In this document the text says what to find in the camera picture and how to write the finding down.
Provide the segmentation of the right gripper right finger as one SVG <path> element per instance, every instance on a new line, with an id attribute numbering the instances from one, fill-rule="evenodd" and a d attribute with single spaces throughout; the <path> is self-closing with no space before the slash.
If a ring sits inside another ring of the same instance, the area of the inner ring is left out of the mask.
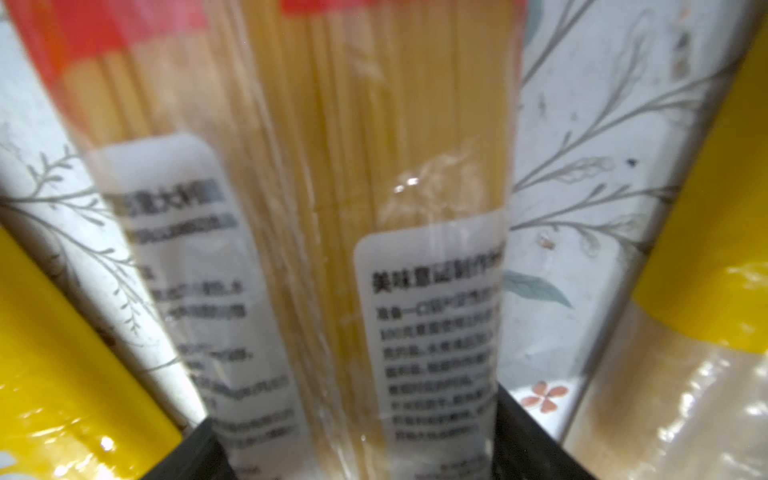
<path id="1" fill-rule="evenodd" d="M 595 480 L 499 385 L 492 479 Z"/>

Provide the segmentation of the red spaghetti bag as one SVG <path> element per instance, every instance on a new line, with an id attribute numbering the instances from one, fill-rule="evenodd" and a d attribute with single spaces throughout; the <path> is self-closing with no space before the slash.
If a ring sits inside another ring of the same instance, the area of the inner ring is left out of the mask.
<path id="1" fill-rule="evenodd" d="M 489 479 L 522 1 L 8 1 L 240 479 Z"/>

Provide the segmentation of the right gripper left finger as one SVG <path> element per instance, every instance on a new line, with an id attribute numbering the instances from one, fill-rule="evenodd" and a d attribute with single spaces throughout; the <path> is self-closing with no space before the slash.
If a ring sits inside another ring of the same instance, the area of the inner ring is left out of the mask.
<path id="1" fill-rule="evenodd" d="M 212 425 L 206 418 L 142 480 L 236 480 Z"/>

